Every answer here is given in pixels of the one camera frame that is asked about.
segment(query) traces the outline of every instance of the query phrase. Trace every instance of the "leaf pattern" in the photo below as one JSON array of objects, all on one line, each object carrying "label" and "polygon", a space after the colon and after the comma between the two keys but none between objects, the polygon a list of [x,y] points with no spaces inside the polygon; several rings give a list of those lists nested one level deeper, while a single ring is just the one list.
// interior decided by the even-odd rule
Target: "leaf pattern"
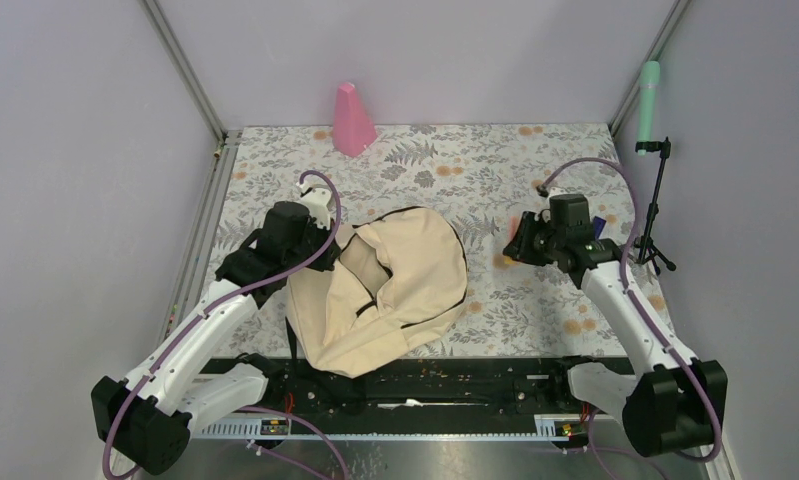
[{"label": "leaf pattern", "polygon": [[[225,255],[260,226],[275,202],[298,198],[299,173],[316,169],[337,185],[344,222],[364,223],[397,208],[424,205],[449,220],[462,239],[470,278],[464,315],[441,339],[409,357],[624,354],[608,323],[568,275],[515,265],[501,255],[510,217],[546,205],[532,187],[535,182],[573,158],[617,161],[605,125],[396,125],[376,131],[378,139],[349,158],[334,150],[328,127],[246,128],[205,288]],[[582,164],[555,184],[587,195],[591,213],[608,222],[603,236],[625,240],[633,211],[622,179],[611,169]],[[639,266],[633,271],[669,324],[654,273]],[[285,295],[272,296],[216,355],[288,356],[285,308]]]}]

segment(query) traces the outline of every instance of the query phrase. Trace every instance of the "black tripod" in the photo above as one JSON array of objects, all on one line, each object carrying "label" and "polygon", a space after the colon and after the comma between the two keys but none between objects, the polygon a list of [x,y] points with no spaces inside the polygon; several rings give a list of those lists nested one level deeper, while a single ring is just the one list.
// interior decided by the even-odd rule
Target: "black tripod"
[{"label": "black tripod", "polygon": [[661,189],[661,178],[664,176],[664,165],[667,159],[670,158],[670,138],[665,137],[663,142],[637,142],[635,143],[635,151],[646,150],[647,152],[660,152],[661,165],[658,167],[658,178],[655,180],[655,190],[652,192],[652,202],[646,210],[646,227],[643,229],[643,236],[635,240],[635,247],[640,249],[638,253],[637,263],[640,265],[646,262],[652,262],[655,267],[655,274],[660,275],[661,269],[658,268],[656,258],[661,259],[667,266],[667,270],[675,271],[676,264],[671,262],[666,255],[658,250],[655,246],[655,241],[652,240],[652,225],[655,223],[655,217],[658,216],[658,191]]}]

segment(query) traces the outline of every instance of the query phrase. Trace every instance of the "pink cone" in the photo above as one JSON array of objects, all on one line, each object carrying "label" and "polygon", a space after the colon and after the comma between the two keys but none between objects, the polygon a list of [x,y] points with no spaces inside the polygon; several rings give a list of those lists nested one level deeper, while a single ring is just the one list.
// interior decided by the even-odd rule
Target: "pink cone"
[{"label": "pink cone", "polygon": [[334,147],[340,152],[357,157],[375,142],[378,134],[358,97],[355,86],[349,82],[337,88],[334,103]]}]

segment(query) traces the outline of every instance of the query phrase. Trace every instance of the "beige cloth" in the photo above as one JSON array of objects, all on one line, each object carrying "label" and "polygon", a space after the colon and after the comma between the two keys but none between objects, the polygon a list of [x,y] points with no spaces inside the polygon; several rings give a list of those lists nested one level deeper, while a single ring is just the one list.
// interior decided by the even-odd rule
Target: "beige cloth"
[{"label": "beige cloth", "polygon": [[434,210],[342,225],[337,243],[334,271],[287,281],[287,317],[314,368],[357,377],[437,340],[463,312],[464,247]]}]

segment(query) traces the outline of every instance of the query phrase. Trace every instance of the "white wall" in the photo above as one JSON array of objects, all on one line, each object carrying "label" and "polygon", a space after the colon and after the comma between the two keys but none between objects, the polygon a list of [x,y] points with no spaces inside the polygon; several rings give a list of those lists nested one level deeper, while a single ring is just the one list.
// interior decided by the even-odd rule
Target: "white wall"
[{"label": "white wall", "polygon": [[[729,374],[746,479],[799,478],[799,0],[693,2],[662,62],[655,137],[675,142],[655,238],[674,322]],[[618,151],[648,202],[655,157]]]},{"label": "white wall", "polygon": [[0,0],[0,479],[95,474],[214,143],[137,2]]},{"label": "white wall", "polygon": [[228,128],[611,120],[673,0],[161,0]]}]

